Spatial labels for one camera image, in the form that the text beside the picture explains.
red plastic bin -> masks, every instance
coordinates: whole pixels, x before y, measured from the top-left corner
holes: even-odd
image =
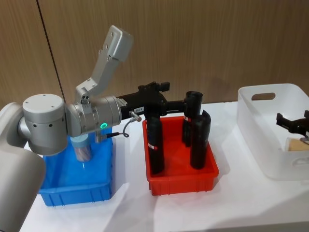
[[[190,166],[190,147],[182,143],[183,116],[161,118],[165,169],[152,174],[149,163],[146,121],[143,121],[146,175],[152,195],[184,192],[200,192],[213,189],[213,181],[219,174],[216,161],[208,143],[206,164],[196,170]]]

black tube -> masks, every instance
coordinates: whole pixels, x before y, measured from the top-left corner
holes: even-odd
[[[199,115],[202,105],[203,94],[200,92],[189,91],[184,99],[184,119],[183,119],[183,135],[182,141],[185,146],[191,145],[191,124],[192,120]]]
[[[202,169],[205,166],[210,129],[211,117],[203,110],[203,114],[192,121],[190,165],[195,169]]]
[[[147,119],[147,140],[150,169],[152,174],[164,170],[162,122],[157,117]]]

blue container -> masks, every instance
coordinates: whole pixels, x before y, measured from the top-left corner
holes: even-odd
[[[44,157],[46,176],[41,194],[47,206],[97,202],[112,197],[112,139],[94,143],[89,134],[92,159],[79,162],[68,137],[67,148],[55,156]]]

green indicator light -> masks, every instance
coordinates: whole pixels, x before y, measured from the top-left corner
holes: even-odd
[[[101,129],[104,129],[104,128],[107,128],[107,126],[108,126],[108,124],[106,122],[104,122],[104,123],[101,124],[100,127],[101,127]]]

black cylinder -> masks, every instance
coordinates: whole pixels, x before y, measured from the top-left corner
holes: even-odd
[[[151,173],[158,174],[165,166],[162,122],[157,117],[147,119],[147,140]]]
[[[190,165],[195,169],[202,169],[205,166],[210,129],[211,117],[203,110],[203,114],[192,121]]]
[[[184,119],[182,141],[185,146],[191,145],[191,124],[192,120],[199,115],[202,105],[203,94],[200,92],[189,91],[184,99]]]

